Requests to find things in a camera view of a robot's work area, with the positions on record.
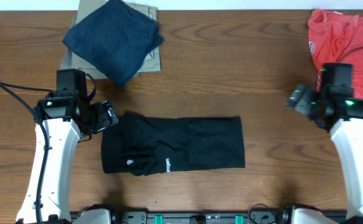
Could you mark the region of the black t-shirt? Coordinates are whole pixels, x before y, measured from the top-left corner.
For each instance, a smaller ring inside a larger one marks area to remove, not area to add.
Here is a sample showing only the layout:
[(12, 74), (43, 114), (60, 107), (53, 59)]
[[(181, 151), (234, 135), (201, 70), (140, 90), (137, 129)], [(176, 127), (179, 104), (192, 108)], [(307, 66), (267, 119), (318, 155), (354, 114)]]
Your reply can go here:
[(103, 132), (106, 174), (135, 176), (177, 171), (244, 168), (240, 117), (149, 118), (125, 113)]

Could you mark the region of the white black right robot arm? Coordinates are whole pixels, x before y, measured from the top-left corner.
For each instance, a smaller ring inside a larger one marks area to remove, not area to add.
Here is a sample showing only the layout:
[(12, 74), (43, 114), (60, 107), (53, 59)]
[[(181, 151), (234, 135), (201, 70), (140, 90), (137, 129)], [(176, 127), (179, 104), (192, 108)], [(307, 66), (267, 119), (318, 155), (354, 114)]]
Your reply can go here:
[(299, 84), (286, 105), (329, 133), (344, 177), (346, 223), (363, 223), (363, 100), (351, 94), (342, 87), (318, 93)]

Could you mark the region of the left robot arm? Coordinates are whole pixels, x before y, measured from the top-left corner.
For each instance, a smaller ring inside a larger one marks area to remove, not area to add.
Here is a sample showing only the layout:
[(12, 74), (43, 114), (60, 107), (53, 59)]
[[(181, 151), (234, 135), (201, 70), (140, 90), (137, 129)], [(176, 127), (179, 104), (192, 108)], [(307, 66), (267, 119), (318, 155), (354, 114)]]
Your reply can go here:
[(47, 97), (35, 108), (36, 148), (26, 197), (16, 223), (71, 223), (69, 187), (77, 144), (117, 123), (109, 101)]

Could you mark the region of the red t-shirt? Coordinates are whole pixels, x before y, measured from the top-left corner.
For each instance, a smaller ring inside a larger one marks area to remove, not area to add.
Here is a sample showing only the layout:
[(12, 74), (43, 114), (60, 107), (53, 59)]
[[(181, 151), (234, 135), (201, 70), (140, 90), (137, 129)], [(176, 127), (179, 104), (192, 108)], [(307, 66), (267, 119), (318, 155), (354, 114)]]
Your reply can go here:
[(308, 19), (309, 51), (321, 79), (325, 63), (353, 66), (354, 97), (363, 99), (363, 16), (316, 9)]

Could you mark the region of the folded khaki pants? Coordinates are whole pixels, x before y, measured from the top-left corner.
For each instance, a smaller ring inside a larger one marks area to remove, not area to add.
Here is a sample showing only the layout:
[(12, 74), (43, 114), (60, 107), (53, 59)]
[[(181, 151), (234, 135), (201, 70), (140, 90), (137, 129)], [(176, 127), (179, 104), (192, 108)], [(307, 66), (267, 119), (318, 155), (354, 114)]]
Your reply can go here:
[[(105, 0), (80, 0), (79, 8), (77, 15), (72, 17), (72, 25), (71, 27), (78, 24), (82, 19), (87, 17), (93, 11), (98, 9), (99, 7), (106, 4)], [(158, 9), (153, 6), (147, 6), (143, 4), (136, 4), (132, 2), (126, 2), (126, 5), (129, 7), (143, 13), (145, 16), (148, 16), (151, 20), (157, 22), (158, 21)], [(106, 79), (106, 75), (100, 72), (95, 66), (88, 63), (86, 60), (80, 58), (75, 53), (71, 52), (69, 48), (66, 49), (62, 63), (60, 65), (60, 69), (70, 69), (75, 68), (77, 70), (81, 70), (85, 73), (90, 74), (94, 79)], [(143, 72), (160, 72), (161, 71), (161, 62), (160, 62), (160, 52), (159, 47), (156, 47), (154, 50), (150, 51), (149, 54), (146, 55), (144, 62), (141, 68), (134, 74), (134, 77), (139, 76)]]

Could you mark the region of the folded navy blue shorts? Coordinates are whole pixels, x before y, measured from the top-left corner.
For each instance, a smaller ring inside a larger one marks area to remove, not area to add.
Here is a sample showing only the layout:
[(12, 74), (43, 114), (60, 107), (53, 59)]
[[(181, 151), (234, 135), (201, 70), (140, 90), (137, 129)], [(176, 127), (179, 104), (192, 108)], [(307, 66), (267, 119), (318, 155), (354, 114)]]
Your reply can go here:
[(158, 24), (148, 16), (123, 1), (109, 0), (71, 28), (62, 42), (124, 87), (163, 37)]

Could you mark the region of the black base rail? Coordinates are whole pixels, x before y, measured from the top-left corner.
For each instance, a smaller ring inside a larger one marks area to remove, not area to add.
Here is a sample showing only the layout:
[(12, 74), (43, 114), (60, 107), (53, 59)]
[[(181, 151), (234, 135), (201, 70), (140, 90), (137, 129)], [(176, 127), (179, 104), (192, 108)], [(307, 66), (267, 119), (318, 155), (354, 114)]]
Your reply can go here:
[(89, 210), (107, 209), (112, 223), (155, 224), (155, 223), (283, 223), (291, 217), (291, 208), (269, 208), (254, 205), (251, 209), (239, 212), (149, 212), (147, 210), (119, 211), (108, 205), (93, 205), (81, 212), (71, 212), (71, 222), (77, 221)]

